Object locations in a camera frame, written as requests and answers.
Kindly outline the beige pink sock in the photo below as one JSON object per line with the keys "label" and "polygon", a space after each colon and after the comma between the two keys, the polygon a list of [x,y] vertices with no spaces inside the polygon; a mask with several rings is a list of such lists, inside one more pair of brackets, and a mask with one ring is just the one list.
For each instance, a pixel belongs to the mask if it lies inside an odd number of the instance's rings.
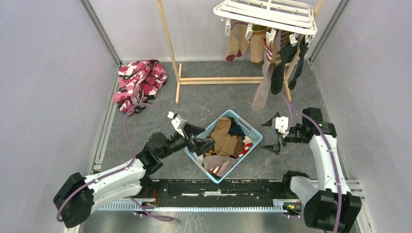
{"label": "beige pink sock", "polygon": [[[279,36],[276,35],[275,39],[273,41],[273,44],[276,45],[276,48],[278,49],[278,51],[280,50],[280,39]],[[264,53],[263,53],[263,60],[261,63],[262,65],[262,81],[260,82],[256,92],[255,92],[255,96],[253,99],[253,103],[252,103],[252,108],[253,110],[262,110],[264,109],[266,102],[267,102],[267,98],[269,95],[269,90],[270,90],[270,86],[271,86],[271,74],[272,71],[269,70],[269,65],[271,63],[271,57],[272,57],[272,45],[271,46],[267,46],[266,45],[266,40],[263,40],[263,48],[264,48]],[[277,56],[277,64],[279,65],[281,62],[281,58],[280,55],[278,54]]]}

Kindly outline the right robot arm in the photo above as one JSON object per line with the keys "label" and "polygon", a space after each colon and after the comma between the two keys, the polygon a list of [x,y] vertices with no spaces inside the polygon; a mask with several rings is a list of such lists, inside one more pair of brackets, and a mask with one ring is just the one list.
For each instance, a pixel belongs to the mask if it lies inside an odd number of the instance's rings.
{"label": "right robot arm", "polygon": [[337,133],[333,123],[323,120],[319,108],[302,111],[302,122],[289,127],[289,119],[276,113],[263,124],[272,127],[276,142],[266,150],[279,154],[288,143],[308,144],[315,159],[318,186],[308,175],[288,171],[281,184],[287,198],[297,196],[303,206],[305,225],[333,233],[350,232],[362,207],[361,198],[351,193],[346,183],[337,153]]}

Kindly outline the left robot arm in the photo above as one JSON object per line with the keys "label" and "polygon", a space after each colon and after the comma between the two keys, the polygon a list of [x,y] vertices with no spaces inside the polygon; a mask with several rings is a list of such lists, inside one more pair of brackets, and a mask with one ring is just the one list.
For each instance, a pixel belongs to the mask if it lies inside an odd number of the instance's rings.
{"label": "left robot arm", "polygon": [[175,132],[169,138],[154,133],[143,150],[122,165],[88,176],[73,173],[53,198],[56,220],[73,228],[108,203],[135,195],[150,196],[153,185],[149,176],[163,166],[162,159],[184,148],[201,155],[214,146],[214,140],[197,137],[202,131],[201,127],[187,124],[182,133]]}

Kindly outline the brown striped sock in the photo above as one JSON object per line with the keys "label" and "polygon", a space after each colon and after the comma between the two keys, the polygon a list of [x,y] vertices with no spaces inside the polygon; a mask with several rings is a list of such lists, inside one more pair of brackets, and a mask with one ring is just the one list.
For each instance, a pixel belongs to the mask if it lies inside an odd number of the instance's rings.
{"label": "brown striped sock", "polygon": [[288,31],[280,32],[280,48],[283,48],[289,41],[292,33]]}

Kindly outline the black sock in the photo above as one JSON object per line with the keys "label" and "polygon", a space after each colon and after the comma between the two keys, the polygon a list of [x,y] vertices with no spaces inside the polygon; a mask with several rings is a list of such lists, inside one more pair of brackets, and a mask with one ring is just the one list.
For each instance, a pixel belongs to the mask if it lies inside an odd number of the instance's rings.
{"label": "black sock", "polygon": [[281,63],[273,69],[271,77],[271,93],[277,95],[282,91],[286,63],[290,63],[297,52],[297,46],[287,42],[280,50]]}
{"label": "black sock", "polygon": [[289,82],[288,88],[290,90],[294,90],[296,83],[297,83],[297,79],[299,78],[299,76],[302,74],[302,70],[303,70],[303,65],[304,65],[304,57],[306,55],[308,51],[308,44],[306,43],[306,38],[303,37],[301,39],[300,45],[299,45],[299,63],[297,65],[296,71],[293,75],[293,78],[291,79],[291,81]]}

